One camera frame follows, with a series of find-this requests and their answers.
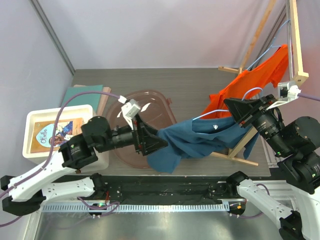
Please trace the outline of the blue t shirt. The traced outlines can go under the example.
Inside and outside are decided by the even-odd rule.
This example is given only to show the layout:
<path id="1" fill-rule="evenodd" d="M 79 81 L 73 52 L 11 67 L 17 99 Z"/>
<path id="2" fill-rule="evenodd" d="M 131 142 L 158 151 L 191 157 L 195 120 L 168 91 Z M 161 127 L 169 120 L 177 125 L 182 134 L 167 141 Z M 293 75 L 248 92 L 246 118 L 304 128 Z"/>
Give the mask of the blue t shirt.
<path id="1" fill-rule="evenodd" d="M 183 159 L 234 148 L 250 129 L 240 127 L 232 117 L 185 120 L 158 131 L 168 146 L 148 155 L 147 163 L 157 172 L 171 174 Z"/>

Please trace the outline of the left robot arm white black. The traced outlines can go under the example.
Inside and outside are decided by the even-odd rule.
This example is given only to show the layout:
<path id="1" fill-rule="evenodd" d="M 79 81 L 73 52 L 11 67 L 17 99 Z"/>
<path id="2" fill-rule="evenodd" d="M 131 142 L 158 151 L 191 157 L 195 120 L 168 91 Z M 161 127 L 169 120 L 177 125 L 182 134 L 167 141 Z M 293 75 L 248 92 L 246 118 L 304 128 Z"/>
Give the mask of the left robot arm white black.
<path id="1" fill-rule="evenodd" d="M 108 187 L 102 176 L 95 173 L 76 181 L 56 183 L 65 175 L 73 174 L 98 161 L 98 155 L 114 149 L 134 146 L 136 153 L 150 155 L 168 146 L 157 136 L 158 131 L 136 115 L 131 125 L 111 129 L 102 116 L 91 118 L 81 126 L 82 133 L 23 175 L 0 179 L 1 189 L 8 194 L 2 200 L 4 212 L 21 217 L 40 209 L 49 201 L 67 198 L 102 199 Z"/>

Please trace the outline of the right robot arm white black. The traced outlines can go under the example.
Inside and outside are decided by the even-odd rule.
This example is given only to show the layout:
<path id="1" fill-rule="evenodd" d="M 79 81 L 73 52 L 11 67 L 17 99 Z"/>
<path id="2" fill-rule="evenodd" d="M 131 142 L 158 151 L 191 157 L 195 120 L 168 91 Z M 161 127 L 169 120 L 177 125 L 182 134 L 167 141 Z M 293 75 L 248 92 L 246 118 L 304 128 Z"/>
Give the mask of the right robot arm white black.
<path id="1" fill-rule="evenodd" d="M 252 202 L 278 228 L 284 240 L 320 238 L 320 124 L 302 116 L 284 125 L 276 98 L 270 94 L 259 99 L 226 98 L 231 116 L 242 128 L 253 126 L 275 152 L 283 158 L 277 163 L 292 189 L 297 210 L 282 206 L 261 191 L 243 172 L 226 179 L 226 193 Z"/>

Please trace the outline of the orange t shirt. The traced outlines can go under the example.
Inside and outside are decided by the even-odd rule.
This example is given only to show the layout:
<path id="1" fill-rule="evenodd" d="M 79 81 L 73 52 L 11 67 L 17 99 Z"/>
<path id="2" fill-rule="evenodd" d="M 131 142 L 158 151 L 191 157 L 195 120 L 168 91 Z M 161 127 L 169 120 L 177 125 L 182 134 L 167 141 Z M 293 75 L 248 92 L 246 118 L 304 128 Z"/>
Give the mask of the orange t shirt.
<path id="1" fill-rule="evenodd" d="M 224 100 L 227 98 L 250 99 L 259 93 L 258 88 L 264 89 L 272 84 L 277 87 L 289 65 L 288 46 L 283 44 L 276 52 L 251 71 L 245 70 L 231 83 L 216 94 L 211 94 L 210 103 L 202 112 L 202 119 L 219 119 L 230 117 Z"/>

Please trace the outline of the light blue hanger orange shirt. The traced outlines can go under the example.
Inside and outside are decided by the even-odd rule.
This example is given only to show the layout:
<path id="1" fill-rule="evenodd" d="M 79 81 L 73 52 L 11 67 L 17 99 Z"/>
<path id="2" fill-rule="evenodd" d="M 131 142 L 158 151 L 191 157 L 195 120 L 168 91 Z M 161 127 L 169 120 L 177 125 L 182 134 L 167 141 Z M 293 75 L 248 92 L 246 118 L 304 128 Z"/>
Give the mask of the light blue hanger orange shirt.
<path id="1" fill-rule="evenodd" d="M 263 58 L 263 57 L 267 54 L 267 52 L 269 52 L 272 48 L 279 48 L 279 47 L 280 47 L 279 45 L 274 45 L 274 44 L 275 44 L 275 41 L 276 41 L 276 39 L 277 39 L 280 31 L 282 30 L 282 28 L 283 28 L 285 25 L 287 25 L 290 21 L 291 21 L 290 19 L 285 20 L 284 23 L 277 29 L 277 31 L 275 32 L 275 34 L 274 34 L 274 36 L 273 36 L 273 38 L 272 38 L 269 46 L 267 47 L 267 49 L 266 49 L 263 53 L 261 53 L 261 54 L 255 59 L 255 61 L 252 62 L 251 65 L 249 65 L 249 66 L 247 67 L 247 70 L 248 70 L 248 71 L 252 71 L 254 68 L 256 68 L 256 67 L 259 65 L 259 63 L 260 63 L 260 61 L 262 60 L 262 58 Z"/>

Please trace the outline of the pink transparent plastic bin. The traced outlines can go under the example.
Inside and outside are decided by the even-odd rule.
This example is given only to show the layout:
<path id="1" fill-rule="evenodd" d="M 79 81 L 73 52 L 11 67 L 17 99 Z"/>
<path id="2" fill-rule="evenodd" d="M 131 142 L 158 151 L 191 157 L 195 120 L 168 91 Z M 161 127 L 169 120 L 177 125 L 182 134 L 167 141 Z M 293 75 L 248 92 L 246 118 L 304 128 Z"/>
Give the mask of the pink transparent plastic bin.
<path id="1" fill-rule="evenodd" d="M 176 124 L 176 118 L 171 110 L 171 100 L 156 90 L 139 90 L 126 95 L 128 99 L 134 99 L 141 107 L 139 115 L 142 120 L 151 127 L 160 130 Z M 121 103 L 114 102 L 106 112 L 106 119 L 113 129 L 123 127 L 127 123 L 121 114 Z M 133 145 L 115 149 L 110 154 L 119 162 L 137 169 L 148 169 L 147 158 L 135 152 Z"/>

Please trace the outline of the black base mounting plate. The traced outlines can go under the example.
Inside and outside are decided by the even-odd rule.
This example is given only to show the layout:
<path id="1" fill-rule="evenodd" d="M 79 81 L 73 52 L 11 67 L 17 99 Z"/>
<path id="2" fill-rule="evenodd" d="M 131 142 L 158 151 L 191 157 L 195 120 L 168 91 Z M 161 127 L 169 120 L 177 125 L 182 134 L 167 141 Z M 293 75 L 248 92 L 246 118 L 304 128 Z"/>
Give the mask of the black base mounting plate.
<path id="1" fill-rule="evenodd" d="M 103 175 L 106 187 L 87 200 L 110 200 L 121 205 L 205 205 L 239 199 L 226 177 Z"/>

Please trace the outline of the wooden clothes rack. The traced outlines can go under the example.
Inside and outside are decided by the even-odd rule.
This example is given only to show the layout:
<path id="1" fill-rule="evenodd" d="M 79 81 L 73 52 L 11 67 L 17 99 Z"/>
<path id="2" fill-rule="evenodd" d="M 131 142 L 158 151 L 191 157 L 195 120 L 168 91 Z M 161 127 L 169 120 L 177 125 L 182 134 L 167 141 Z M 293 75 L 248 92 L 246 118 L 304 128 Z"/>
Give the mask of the wooden clothes rack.
<path id="1" fill-rule="evenodd" d="M 219 66 L 218 70 L 229 72 L 233 74 L 240 75 L 249 60 L 251 53 L 259 39 L 261 32 L 276 4 L 275 0 L 270 0 L 267 7 L 265 8 L 263 17 L 254 33 L 250 45 L 241 61 L 238 68 L 231 68 L 226 66 Z M 309 74 L 304 71 L 303 59 L 302 59 L 302 49 L 301 49 L 301 38 L 299 29 L 299 18 L 298 18 L 298 8 L 297 2 L 295 0 L 287 0 L 282 12 L 286 17 L 286 20 L 290 19 L 287 24 L 287 44 L 288 44 L 288 63 L 289 63 L 289 81 L 295 81 L 298 87 L 300 87 L 308 78 Z M 232 149 L 229 150 L 228 154 L 222 154 L 218 152 L 212 152 L 210 155 L 220 159 L 226 159 L 230 161 L 236 161 L 242 164 L 247 164 L 251 166 L 258 166 L 259 164 L 253 161 L 245 160 L 236 157 L 240 150 L 249 142 L 251 138 L 257 133 L 257 130 L 253 127 L 246 133 L 246 135 L 241 139 L 241 141 Z"/>

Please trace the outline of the teal book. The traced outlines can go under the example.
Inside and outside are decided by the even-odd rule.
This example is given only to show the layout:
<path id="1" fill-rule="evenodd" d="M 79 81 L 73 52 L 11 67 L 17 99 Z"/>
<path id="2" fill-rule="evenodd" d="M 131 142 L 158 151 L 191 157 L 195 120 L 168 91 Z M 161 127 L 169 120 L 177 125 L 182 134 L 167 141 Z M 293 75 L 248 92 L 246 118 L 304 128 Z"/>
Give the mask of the teal book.
<path id="1" fill-rule="evenodd" d="M 62 101 L 62 106 L 69 100 L 71 97 L 83 93 L 83 92 L 101 92 L 103 90 L 103 85 L 90 85 L 90 86 L 78 86 L 78 87 L 69 87 L 66 90 L 64 99 Z M 100 102 L 101 95 L 97 93 L 83 94 L 77 96 L 71 100 L 66 106 L 80 106 L 80 105 L 90 105 L 92 109 L 96 112 Z"/>

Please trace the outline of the white drawer box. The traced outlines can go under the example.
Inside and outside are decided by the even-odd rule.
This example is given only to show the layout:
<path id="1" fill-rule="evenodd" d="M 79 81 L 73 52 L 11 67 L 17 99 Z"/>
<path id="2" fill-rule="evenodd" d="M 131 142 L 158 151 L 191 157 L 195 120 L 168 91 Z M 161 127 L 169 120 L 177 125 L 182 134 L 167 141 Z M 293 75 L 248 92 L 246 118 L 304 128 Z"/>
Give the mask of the white drawer box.
<path id="1" fill-rule="evenodd" d="M 35 164 L 44 162 L 50 152 L 81 133 L 81 126 L 96 116 L 91 105 L 67 106 L 62 110 L 57 127 L 54 127 L 60 108 L 35 110 L 26 117 L 22 155 Z"/>

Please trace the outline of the Othello book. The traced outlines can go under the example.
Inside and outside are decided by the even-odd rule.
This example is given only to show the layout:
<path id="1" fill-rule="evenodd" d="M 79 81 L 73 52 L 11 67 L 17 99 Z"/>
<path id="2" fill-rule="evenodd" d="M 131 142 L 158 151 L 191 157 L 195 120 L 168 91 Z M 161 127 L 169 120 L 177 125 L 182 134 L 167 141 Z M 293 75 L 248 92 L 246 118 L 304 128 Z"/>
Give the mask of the Othello book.
<path id="1" fill-rule="evenodd" d="M 79 135 L 83 124 L 82 118 L 59 120 L 54 131 L 54 120 L 36 122 L 32 133 L 30 153 L 48 152 L 51 143 L 53 143 L 53 149 L 56 150 L 72 137 Z"/>

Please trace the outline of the aluminium frame rails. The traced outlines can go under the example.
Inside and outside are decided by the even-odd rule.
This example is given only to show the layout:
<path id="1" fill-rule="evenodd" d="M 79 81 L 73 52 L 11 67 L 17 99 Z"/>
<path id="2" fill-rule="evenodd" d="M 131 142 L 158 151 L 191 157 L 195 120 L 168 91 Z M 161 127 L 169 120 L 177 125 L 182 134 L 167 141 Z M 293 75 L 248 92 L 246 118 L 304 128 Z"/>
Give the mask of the aluminium frame rails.
<path id="1" fill-rule="evenodd" d="M 252 191 L 265 189 L 265 192 L 271 194 L 273 197 L 281 196 L 283 198 L 289 198 L 294 194 L 292 186 L 283 180 L 257 182 L 251 179 L 245 179 L 240 185 L 242 187 L 248 187 Z M 94 198 L 101 200 L 109 187 L 109 185 L 103 185 L 102 190 L 99 190 L 98 185 L 88 177 L 77 181 L 50 183 L 39 190 L 40 204 L 45 205 L 51 202 L 63 202 L 78 198 L 82 200 Z"/>

